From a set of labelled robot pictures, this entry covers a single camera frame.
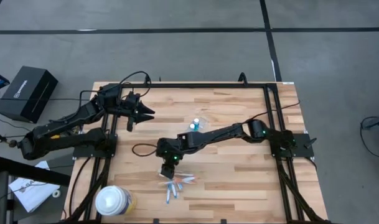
black stand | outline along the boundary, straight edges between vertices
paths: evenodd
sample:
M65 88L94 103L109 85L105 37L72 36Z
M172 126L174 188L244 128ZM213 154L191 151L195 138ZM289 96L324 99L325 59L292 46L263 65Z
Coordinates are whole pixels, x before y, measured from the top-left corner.
M37 168L20 162L0 157L0 172L7 171L9 175L37 180L50 184L69 186L70 176L58 172Z

white paper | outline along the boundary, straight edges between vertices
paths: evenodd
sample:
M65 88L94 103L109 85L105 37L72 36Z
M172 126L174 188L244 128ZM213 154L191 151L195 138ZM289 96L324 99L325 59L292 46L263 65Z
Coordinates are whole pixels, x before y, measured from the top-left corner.
M36 167L49 170L47 161L39 162ZM20 177L10 183L9 188L14 191L15 196L19 199L26 211L33 212L45 199L52 195L52 192L58 190L60 186Z

black box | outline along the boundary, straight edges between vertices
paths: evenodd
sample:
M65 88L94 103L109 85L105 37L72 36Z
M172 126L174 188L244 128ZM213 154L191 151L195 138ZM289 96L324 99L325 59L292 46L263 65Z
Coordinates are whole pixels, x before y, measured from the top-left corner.
M57 83L46 69L23 66L0 99L0 113L16 121L36 123Z

concrete floor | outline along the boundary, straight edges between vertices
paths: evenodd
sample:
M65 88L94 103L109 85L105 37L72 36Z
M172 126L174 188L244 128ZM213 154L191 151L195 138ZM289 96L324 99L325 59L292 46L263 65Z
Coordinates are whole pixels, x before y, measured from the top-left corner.
M379 0L266 2L272 27L379 27ZM255 0L3 0L0 5L0 30L166 27L263 27L263 18ZM379 32L282 33L274 34L274 41L283 81L295 82L307 129L318 138L314 149L329 219L379 223L379 158L359 137L359 122L379 115ZM232 81L240 72L251 81L274 80L264 33L0 35L0 74L12 80L23 65L57 77L53 98L77 97L94 81L120 80L136 70L164 81ZM76 106L50 102L39 124ZM22 133L0 123L0 134ZM379 129L364 136L379 154ZM37 162L24 161L19 151L3 145L0 156ZM55 206L23 223L55 222L59 215Z

white container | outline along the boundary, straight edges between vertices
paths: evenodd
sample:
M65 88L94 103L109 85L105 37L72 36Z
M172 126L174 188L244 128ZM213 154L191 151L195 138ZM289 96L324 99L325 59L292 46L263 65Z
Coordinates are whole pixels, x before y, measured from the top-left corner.
M96 210L105 216L124 215L134 210L136 199L129 190L118 186L107 186L95 199Z

